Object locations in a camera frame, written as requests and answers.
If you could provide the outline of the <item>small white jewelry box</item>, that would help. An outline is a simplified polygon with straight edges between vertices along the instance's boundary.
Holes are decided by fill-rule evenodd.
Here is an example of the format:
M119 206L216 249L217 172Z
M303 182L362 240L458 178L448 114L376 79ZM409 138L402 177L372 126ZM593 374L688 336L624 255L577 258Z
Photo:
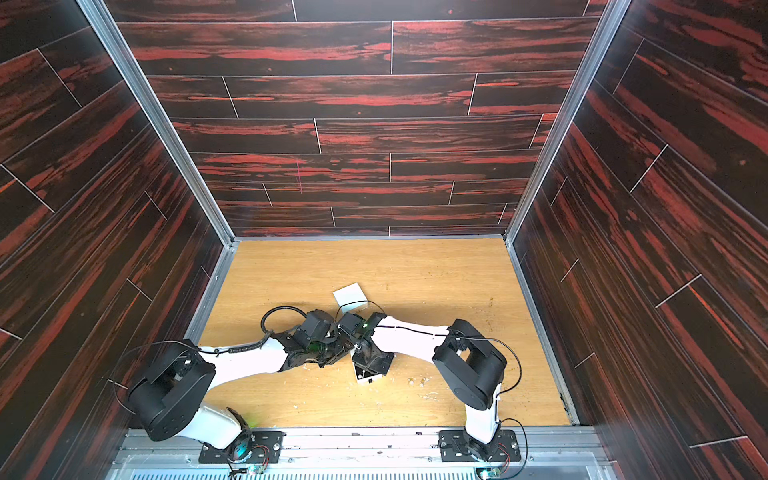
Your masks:
M383 377L383 374L364 369L362 367L354 366L356 380L358 383L372 383L373 381Z

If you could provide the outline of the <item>mint drawer-style jewelry box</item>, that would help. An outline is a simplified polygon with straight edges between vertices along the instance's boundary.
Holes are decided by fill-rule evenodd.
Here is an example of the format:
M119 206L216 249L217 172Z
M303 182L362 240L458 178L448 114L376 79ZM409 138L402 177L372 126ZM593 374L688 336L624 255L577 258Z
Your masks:
M358 283L334 291L333 296L342 312L368 305L368 298Z

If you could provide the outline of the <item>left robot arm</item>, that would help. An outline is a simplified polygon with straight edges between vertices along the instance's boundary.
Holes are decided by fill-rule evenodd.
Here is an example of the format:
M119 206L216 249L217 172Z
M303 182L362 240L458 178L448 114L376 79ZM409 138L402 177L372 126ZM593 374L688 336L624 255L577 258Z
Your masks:
M271 333L251 344L228 347L174 341L129 388L127 408L153 441L186 437L226 450L244 442L249 427L232 411L205 403L210 390L305 363L324 367L353 348L353 342L341 336L304 344L298 332Z

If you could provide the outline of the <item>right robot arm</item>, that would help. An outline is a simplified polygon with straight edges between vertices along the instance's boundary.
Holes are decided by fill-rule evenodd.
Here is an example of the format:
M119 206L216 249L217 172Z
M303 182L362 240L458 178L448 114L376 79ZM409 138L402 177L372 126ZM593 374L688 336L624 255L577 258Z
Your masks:
M364 379L385 376L396 355L434 365L466 406L465 436L480 445L492 442L500 424L497 397L507 360L469 322L425 326L383 313L368 319L346 313L339 329L354 347L352 362Z

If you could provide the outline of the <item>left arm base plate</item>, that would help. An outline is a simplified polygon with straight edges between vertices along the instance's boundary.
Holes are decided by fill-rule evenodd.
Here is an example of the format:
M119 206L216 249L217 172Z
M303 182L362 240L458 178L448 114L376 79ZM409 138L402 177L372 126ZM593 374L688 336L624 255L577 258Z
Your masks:
M198 461L216 465L269 465L279 461L285 433L279 430L253 430L241 433L228 447L216 449L204 444Z

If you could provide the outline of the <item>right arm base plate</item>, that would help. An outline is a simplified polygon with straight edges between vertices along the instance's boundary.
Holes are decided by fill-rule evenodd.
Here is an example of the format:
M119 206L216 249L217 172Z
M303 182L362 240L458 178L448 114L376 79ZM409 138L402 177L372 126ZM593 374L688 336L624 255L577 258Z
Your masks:
M438 447L443 462L519 462L519 442L512 430L498 429L492 440L482 443L463 429L438 432Z

